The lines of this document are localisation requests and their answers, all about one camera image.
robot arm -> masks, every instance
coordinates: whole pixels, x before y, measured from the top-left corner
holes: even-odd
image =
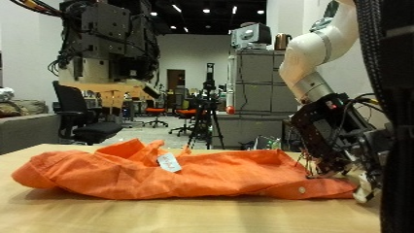
[[[355,3],[352,0],[339,2],[341,5],[328,27],[296,37],[287,48],[280,74],[303,104],[333,93],[316,67],[340,58],[359,38]]]
[[[340,58],[359,38],[356,7],[352,0],[337,0],[340,7],[327,28],[296,37],[287,48],[281,77],[303,107],[292,125],[303,137],[303,149],[316,161],[317,177],[344,174],[356,164],[363,167],[359,202],[367,202],[383,188],[383,168],[392,148],[391,134],[376,130],[353,108],[368,98],[349,99],[337,94],[316,72],[316,67]]]

camera on tripod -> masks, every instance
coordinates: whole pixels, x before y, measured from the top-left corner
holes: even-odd
[[[212,98],[211,92],[216,90],[215,78],[214,78],[214,66],[215,63],[207,64],[207,81],[204,82],[204,90],[207,91],[207,97],[202,94],[198,98],[198,113],[196,113],[196,123],[191,134],[188,146],[191,147],[194,138],[199,135],[204,135],[207,139],[207,149],[210,150],[212,135],[210,129],[212,128],[212,122],[216,125],[219,139],[222,143],[222,148],[224,149],[223,135],[220,132],[220,126],[218,121],[218,100]]]
[[[207,92],[216,90],[214,74],[215,74],[215,63],[208,63],[207,64],[207,81],[204,82],[204,90],[207,90]]]

door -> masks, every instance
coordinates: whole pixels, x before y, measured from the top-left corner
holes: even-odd
[[[168,86],[167,86],[168,90],[172,90],[179,85],[186,86],[186,70],[167,70],[167,78],[168,78]]]
[[[168,112],[172,112],[174,104],[176,103],[175,96],[172,94],[172,90],[178,86],[186,86],[186,70],[167,70],[167,109]]]

gray cabinet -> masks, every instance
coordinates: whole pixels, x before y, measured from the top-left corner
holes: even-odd
[[[227,149],[239,149],[240,143],[259,135],[283,137],[283,120],[299,109],[295,94],[279,74],[284,57],[283,51],[243,50],[231,60],[236,114],[218,115]],[[212,147],[220,149],[216,125],[212,135]]]
[[[285,54],[275,50],[239,51],[235,82],[235,109],[239,114],[273,115],[295,112],[299,103],[279,74]]]

white label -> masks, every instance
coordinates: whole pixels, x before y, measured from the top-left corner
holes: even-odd
[[[179,172],[182,166],[172,153],[167,153],[158,158],[162,168],[168,172]]]

